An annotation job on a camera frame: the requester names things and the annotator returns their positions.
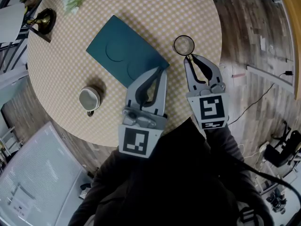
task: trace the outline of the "round table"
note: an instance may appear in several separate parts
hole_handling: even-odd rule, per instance
[[[103,25],[116,15],[152,45],[170,64],[167,69],[165,133],[192,114],[184,57],[173,42],[186,34],[195,54],[220,62],[222,32],[213,0],[85,0],[76,15],[66,15],[62,0],[43,0],[37,10],[57,13],[51,42],[30,32],[28,70],[33,89],[46,112],[65,130],[91,143],[117,146],[126,88],[97,63],[86,49]],[[105,86],[105,98],[92,117],[79,103],[86,85]]]

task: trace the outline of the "magnifying glass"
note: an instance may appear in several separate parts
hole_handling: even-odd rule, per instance
[[[187,56],[190,60],[189,55],[194,50],[194,41],[187,35],[181,35],[174,40],[174,50],[182,56]]]

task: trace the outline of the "dark jacket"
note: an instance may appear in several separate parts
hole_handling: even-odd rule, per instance
[[[228,127],[206,130],[210,148],[188,119],[163,136],[149,159],[112,152],[69,226],[180,223],[236,225],[237,201],[246,202],[273,225],[249,172],[219,150],[243,161]]]

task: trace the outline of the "white chair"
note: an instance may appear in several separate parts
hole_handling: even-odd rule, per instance
[[[0,224],[66,226],[82,202],[80,186],[86,183],[91,183],[86,170],[48,122],[0,175]]]
[[[17,39],[24,12],[24,3],[0,9],[0,43],[14,42]]]

